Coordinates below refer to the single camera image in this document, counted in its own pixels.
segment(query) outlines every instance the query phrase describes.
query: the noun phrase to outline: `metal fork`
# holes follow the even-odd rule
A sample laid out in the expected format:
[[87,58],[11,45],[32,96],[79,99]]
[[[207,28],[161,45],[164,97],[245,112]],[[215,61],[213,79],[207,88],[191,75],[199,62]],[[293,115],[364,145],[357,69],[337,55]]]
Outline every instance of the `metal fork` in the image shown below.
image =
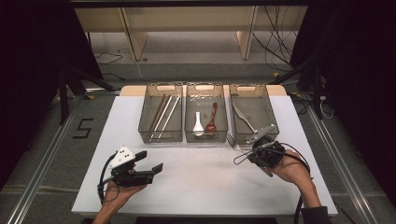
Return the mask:
[[241,147],[239,146],[239,144],[237,144],[237,143],[235,142],[235,139],[233,139],[233,137],[231,136],[230,133],[227,133],[227,142],[230,144],[230,146],[231,146],[233,149],[242,151]]

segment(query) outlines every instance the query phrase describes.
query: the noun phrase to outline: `wooden spoon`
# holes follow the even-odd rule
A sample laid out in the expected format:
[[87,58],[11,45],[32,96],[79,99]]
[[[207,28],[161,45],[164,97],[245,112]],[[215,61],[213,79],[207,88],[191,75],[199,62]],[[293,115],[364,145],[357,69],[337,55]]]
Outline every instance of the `wooden spoon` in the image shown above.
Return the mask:
[[213,103],[212,118],[211,118],[210,122],[205,127],[206,132],[215,132],[216,131],[215,116],[216,116],[217,110],[218,110],[218,103]]

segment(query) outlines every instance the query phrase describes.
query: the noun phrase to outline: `white tabletop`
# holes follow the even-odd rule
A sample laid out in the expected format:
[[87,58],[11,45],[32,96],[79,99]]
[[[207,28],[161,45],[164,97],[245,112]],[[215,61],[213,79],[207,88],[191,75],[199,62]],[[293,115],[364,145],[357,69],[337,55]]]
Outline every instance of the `white tabletop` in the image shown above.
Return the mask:
[[[297,148],[307,159],[318,196],[330,216],[337,211],[308,145],[289,96],[270,96],[280,134],[277,141]],[[91,165],[82,182],[72,212],[97,213],[101,207],[96,185],[107,159],[127,146],[148,156],[136,171],[150,170],[163,162],[153,184],[138,192],[119,213],[156,217],[278,217],[293,216],[299,191],[279,177],[268,177],[248,160],[233,159],[241,152],[227,143],[144,144],[137,131],[143,96],[118,96],[108,116]]]

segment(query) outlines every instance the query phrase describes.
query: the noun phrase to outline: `floor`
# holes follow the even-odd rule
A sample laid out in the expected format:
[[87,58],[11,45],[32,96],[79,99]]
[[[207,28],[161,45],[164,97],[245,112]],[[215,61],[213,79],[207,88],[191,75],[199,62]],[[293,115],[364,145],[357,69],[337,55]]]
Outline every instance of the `floor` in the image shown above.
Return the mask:
[[[258,32],[256,36],[267,46],[268,32]],[[295,33],[284,36],[288,36],[285,45],[292,49]],[[267,83],[274,80],[275,73],[282,75],[290,70],[287,64],[265,52],[255,39],[249,59],[242,60],[233,32],[152,33],[137,63],[131,60],[123,34],[91,34],[91,41],[105,82],[115,87],[153,80]],[[282,55],[277,42],[271,41],[268,48]],[[289,56],[286,51],[283,53],[285,57],[280,58],[287,61]],[[283,86],[288,92],[297,92],[297,80],[298,76],[292,77]],[[84,81],[84,85],[91,90],[84,97],[74,97],[69,92],[73,113],[67,125],[59,125],[59,99],[55,98],[49,105],[30,149],[0,193],[0,223],[11,220],[14,211],[21,206],[25,211],[21,214],[22,223],[81,221],[82,216],[71,213],[71,207],[117,95],[116,92],[95,91],[98,87],[88,81]],[[310,96],[309,92],[299,93],[305,99]],[[395,208],[359,157],[336,111],[331,119],[317,120],[307,103],[296,100],[295,108],[301,113],[300,121],[327,187],[340,207],[339,215],[333,217],[332,222],[352,223],[351,218],[355,223],[395,223]],[[323,110],[330,118],[331,106],[323,105]],[[84,119],[84,125],[91,131],[89,137],[81,139],[78,136],[85,132],[82,133],[78,126]],[[361,202],[367,204],[365,208],[360,207]],[[277,221],[291,223],[292,218],[279,217]],[[134,217],[119,214],[112,223],[134,223]]]

